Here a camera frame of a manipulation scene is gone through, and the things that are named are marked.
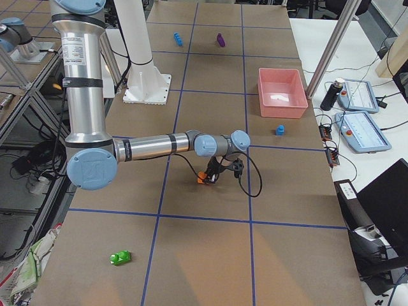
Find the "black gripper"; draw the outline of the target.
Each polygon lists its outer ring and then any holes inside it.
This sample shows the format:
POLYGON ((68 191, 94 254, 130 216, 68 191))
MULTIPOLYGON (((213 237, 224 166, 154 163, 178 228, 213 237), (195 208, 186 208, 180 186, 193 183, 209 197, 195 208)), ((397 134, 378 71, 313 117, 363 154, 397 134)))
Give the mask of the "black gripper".
POLYGON ((216 157, 212 157, 205 171, 205 182, 216 182, 219 178, 219 174, 222 172, 222 168, 222 163, 216 157))

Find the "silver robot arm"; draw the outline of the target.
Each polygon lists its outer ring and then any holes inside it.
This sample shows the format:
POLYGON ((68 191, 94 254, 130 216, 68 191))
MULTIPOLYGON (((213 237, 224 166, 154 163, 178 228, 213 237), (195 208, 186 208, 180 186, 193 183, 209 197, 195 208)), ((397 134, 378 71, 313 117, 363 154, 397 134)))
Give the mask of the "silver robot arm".
MULTIPOLYGON (((119 163, 154 159, 194 151, 208 157, 207 171, 199 176, 213 183, 223 170, 236 177, 242 171, 240 154, 249 135, 208 135, 197 130, 143 138, 114 138, 106 131, 100 40, 105 33, 104 1, 51 1, 52 23, 61 35, 64 61, 63 86, 69 108, 70 134, 66 138, 67 174, 85 190, 104 188, 117 174, 119 163)), ((171 76, 154 65, 140 1, 116 1, 115 8, 130 60, 127 103, 163 105, 171 76)))

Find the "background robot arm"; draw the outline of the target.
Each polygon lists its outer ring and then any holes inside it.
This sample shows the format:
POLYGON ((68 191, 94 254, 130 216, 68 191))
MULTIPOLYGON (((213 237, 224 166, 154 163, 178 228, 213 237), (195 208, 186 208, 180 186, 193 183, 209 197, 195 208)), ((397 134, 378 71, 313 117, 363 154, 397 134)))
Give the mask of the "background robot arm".
POLYGON ((1 20, 1 48, 15 62, 41 62, 52 47, 52 43, 36 41, 20 18, 1 20))

